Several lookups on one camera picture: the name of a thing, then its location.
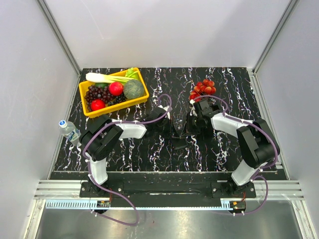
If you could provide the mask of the black leather card holder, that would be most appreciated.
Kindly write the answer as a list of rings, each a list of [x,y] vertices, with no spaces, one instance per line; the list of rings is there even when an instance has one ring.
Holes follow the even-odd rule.
[[[174,150],[187,147],[187,140],[183,137],[173,137],[171,143]]]

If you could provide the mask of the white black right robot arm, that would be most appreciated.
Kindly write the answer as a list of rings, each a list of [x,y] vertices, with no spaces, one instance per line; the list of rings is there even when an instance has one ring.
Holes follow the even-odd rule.
[[[206,99],[190,100],[190,111],[186,115],[183,136],[200,135],[221,131],[237,138],[242,161],[231,174],[227,184],[230,196],[238,197],[247,183],[253,180],[272,160],[277,160],[280,148],[267,122],[233,117]]]

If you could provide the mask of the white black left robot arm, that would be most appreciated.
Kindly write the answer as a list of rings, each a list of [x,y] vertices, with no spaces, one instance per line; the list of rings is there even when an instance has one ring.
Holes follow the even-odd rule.
[[[84,157],[89,166],[91,191],[98,197],[108,191],[106,160],[120,139],[144,138],[156,130],[162,129],[172,107],[158,107],[141,121],[115,120],[107,115],[91,119],[86,131],[80,136]]]

